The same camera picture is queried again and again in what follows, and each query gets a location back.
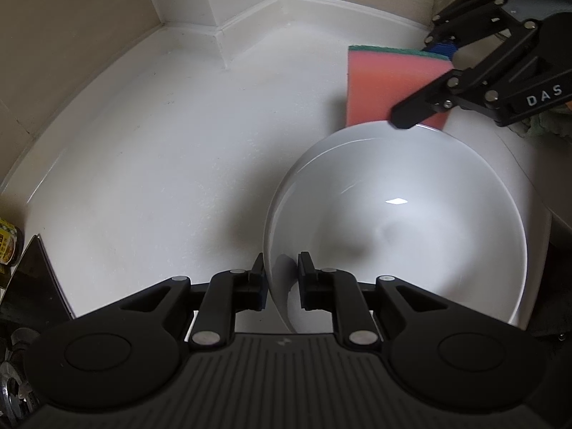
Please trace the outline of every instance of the jar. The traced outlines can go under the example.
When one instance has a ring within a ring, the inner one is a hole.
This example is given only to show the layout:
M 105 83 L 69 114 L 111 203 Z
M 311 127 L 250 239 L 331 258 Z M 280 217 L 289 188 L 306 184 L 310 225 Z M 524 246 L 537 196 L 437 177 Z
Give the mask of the jar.
M 22 253 L 24 236 L 18 227 L 0 218 L 0 264 L 16 264 Z

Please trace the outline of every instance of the sponge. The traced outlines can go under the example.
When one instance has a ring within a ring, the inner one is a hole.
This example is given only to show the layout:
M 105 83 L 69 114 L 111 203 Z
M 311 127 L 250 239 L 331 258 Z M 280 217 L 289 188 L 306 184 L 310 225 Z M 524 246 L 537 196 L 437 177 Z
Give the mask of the sponge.
M 453 69 L 447 56 L 418 50 L 354 45 L 348 53 L 346 125 L 390 118 L 391 108 Z M 442 129 L 447 113 L 423 124 Z

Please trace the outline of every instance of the yellow label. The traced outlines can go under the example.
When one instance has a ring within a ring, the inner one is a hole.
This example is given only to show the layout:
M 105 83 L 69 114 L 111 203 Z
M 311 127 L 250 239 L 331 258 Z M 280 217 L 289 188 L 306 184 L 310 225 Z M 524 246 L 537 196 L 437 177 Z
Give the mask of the yellow label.
M 0 218 L 0 263 L 8 264 L 12 261 L 17 237 L 16 228 Z

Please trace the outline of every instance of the white bowl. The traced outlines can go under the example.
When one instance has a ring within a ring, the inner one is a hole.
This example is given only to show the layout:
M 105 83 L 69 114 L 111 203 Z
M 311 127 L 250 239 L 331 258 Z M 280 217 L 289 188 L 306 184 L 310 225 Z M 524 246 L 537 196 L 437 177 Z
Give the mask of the white bowl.
M 297 255 L 316 268 L 374 283 L 392 275 L 511 322 L 526 277 L 517 207 L 496 173 L 449 135 L 387 122 L 318 142 L 289 171 L 268 213 L 270 292 L 296 332 L 332 330 L 331 315 L 300 307 Z

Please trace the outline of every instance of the metal pin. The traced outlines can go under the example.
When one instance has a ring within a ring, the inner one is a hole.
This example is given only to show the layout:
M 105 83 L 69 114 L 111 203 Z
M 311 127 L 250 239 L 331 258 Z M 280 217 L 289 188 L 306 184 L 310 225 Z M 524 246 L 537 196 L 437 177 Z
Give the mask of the metal pin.
M 350 342 L 356 345 L 371 345 L 378 341 L 378 335 L 371 331 L 355 331 L 350 334 Z
M 489 103 L 495 102 L 499 99 L 499 92 L 496 90 L 489 90 L 487 93 L 484 94 L 484 99 L 487 100 Z
M 193 334 L 193 342 L 197 345 L 215 345 L 220 342 L 220 335 L 214 331 L 200 331 Z
M 447 81 L 447 87 L 457 87 L 457 85 L 459 85 L 459 78 L 458 77 L 452 77 L 451 79 L 449 79 Z

